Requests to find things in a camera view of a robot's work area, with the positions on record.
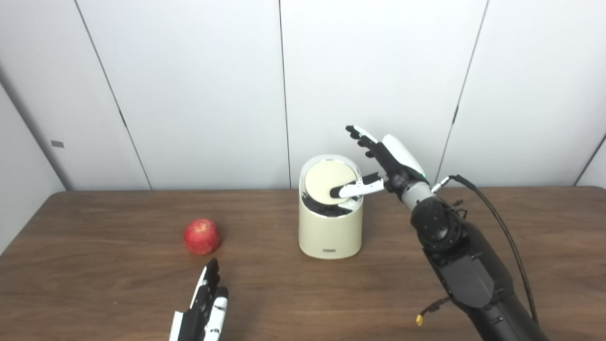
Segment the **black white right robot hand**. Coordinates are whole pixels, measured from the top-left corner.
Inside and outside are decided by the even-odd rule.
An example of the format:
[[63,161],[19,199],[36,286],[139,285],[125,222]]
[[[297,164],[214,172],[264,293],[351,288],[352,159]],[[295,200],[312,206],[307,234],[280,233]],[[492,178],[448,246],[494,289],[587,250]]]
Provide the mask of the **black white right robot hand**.
[[354,125],[346,126],[346,131],[359,146],[367,149],[366,157],[374,158],[383,169],[383,174],[372,173],[360,180],[333,187],[329,190],[331,198],[366,196],[384,189],[396,194],[403,202],[407,196],[411,196],[413,201],[433,196],[426,173],[398,138],[386,135],[382,140],[377,140]]

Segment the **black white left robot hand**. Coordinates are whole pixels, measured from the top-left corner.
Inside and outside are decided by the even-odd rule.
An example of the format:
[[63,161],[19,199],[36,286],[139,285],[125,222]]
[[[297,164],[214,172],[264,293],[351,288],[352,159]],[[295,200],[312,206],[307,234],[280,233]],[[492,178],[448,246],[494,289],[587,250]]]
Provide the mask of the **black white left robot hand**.
[[201,272],[189,308],[174,313],[169,341],[220,339],[229,304],[229,290],[220,280],[218,259],[212,258]]

